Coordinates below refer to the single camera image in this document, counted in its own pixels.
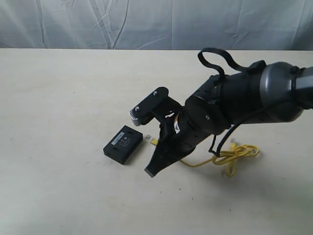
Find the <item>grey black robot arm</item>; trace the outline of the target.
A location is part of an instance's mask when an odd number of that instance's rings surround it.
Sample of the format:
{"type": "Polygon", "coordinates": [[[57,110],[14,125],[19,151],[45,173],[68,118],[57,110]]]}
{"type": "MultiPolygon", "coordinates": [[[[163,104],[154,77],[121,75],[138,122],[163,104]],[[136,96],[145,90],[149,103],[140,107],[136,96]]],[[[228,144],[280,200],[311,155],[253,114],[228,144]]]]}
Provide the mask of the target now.
{"type": "Polygon", "coordinates": [[[158,87],[130,111],[130,117],[136,126],[159,121],[158,143],[145,168],[154,177],[209,136],[223,135],[220,144],[209,149],[219,154],[240,125],[292,122],[312,107],[312,68],[259,61],[240,73],[209,77],[183,105],[166,87],[158,87]]]}

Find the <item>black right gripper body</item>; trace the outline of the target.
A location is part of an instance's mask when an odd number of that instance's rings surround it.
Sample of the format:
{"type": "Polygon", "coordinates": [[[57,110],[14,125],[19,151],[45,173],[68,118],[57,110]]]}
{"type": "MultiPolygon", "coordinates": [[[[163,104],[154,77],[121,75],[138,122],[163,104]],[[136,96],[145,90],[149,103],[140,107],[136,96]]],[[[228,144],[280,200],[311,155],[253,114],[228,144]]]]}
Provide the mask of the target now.
{"type": "Polygon", "coordinates": [[[190,141],[193,150],[210,135],[219,135],[230,127],[230,121],[219,106],[222,83],[214,75],[203,83],[186,101],[185,105],[166,118],[166,124],[190,141]]]}

